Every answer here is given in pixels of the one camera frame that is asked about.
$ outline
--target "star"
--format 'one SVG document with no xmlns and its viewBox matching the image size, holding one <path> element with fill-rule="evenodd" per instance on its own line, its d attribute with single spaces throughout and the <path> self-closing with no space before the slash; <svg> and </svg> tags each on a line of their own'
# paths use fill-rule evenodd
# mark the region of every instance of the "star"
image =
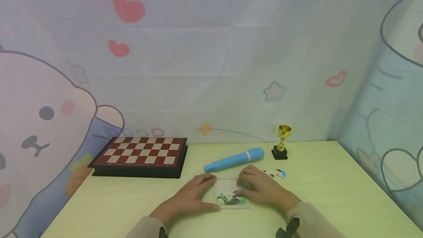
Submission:
<svg viewBox="0 0 423 238">
<path fill-rule="evenodd" d="M 198 129 L 198 131 L 203 133 L 204 136 L 206 136 L 211 130 L 213 130 L 213 128 L 210 127 L 208 123 L 204 123 L 204 125 Z"/>
<path fill-rule="evenodd" d="M 283 94 L 287 90 L 288 89 L 286 87 L 279 85 L 276 81 L 273 81 L 272 84 L 263 91 L 265 94 L 265 101 L 279 101 L 282 99 Z"/>
<path fill-rule="evenodd" d="M 371 155 L 367 155 L 362 149 L 357 150 L 357 155 L 360 158 L 362 164 L 370 170 L 373 174 L 378 174 L 379 169 L 376 167 L 376 162 L 380 159 L 379 155 L 373 152 Z"/>
</svg>

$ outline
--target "table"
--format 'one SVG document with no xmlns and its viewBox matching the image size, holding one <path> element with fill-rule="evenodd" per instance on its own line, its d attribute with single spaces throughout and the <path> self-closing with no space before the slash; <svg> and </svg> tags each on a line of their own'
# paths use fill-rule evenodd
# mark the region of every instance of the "table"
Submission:
<svg viewBox="0 0 423 238">
<path fill-rule="evenodd" d="M 289 160 L 274 160 L 275 143 L 189 145 L 181 179 L 89 176 L 42 238 L 120 238 L 209 163 L 262 147 L 262 170 L 284 169 L 279 182 L 311 202 L 346 237 L 422 237 L 422 232 L 336 141 L 286 143 Z M 245 165 L 216 172 L 237 177 Z M 212 189 L 204 196 L 212 201 Z M 286 227 L 281 214 L 252 204 L 246 210 L 221 210 L 178 219 L 171 238 L 275 237 Z"/>
</svg>

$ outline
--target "chessboard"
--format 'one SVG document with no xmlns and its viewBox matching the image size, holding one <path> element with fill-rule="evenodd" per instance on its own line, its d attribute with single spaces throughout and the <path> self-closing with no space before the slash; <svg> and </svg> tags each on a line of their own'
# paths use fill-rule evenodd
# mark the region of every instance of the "chessboard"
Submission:
<svg viewBox="0 0 423 238">
<path fill-rule="evenodd" d="M 188 146 L 186 138 L 114 137 L 88 167 L 93 176 L 181 176 Z"/>
</svg>

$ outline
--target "beige sleeve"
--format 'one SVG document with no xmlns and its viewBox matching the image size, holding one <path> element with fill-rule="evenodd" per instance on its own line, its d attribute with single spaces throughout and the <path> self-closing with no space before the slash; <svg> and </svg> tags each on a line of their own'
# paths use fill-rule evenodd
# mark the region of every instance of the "beige sleeve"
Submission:
<svg viewBox="0 0 423 238">
<path fill-rule="evenodd" d="M 140 219 L 125 238 L 158 238 L 161 227 L 167 232 L 166 227 L 159 219 L 145 216 Z"/>
<path fill-rule="evenodd" d="M 298 203 L 286 217 L 288 222 L 294 217 L 300 219 L 300 227 L 296 232 L 300 238 L 344 238 L 310 203 Z"/>
</svg>

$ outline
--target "gold trophy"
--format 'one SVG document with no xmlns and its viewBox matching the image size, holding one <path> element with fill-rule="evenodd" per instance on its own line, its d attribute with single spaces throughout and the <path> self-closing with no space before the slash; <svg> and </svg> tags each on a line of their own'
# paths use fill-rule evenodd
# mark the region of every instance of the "gold trophy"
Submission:
<svg viewBox="0 0 423 238">
<path fill-rule="evenodd" d="M 295 132 L 295 127 L 289 127 L 287 125 L 281 125 L 279 127 L 275 127 L 273 132 L 277 137 L 281 139 L 281 142 L 278 145 L 273 146 L 272 154 L 276 160 L 286 160 L 288 159 L 287 151 L 285 149 L 285 145 L 283 141 L 290 137 Z"/>
</svg>

